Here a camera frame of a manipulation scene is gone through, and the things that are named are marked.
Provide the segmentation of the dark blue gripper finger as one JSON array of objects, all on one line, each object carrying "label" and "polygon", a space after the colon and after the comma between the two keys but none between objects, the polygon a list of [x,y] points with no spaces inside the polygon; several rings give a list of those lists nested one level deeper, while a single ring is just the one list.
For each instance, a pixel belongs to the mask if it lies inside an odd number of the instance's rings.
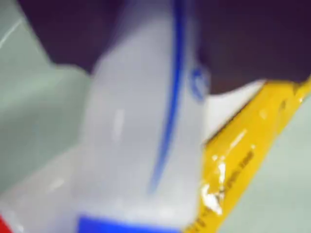
[{"label": "dark blue gripper finger", "polygon": [[52,62],[91,73],[111,44],[122,0],[19,0]]},{"label": "dark blue gripper finger", "polygon": [[257,80],[302,83],[311,74],[308,0],[197,0],[198,57],[210,92]]}]

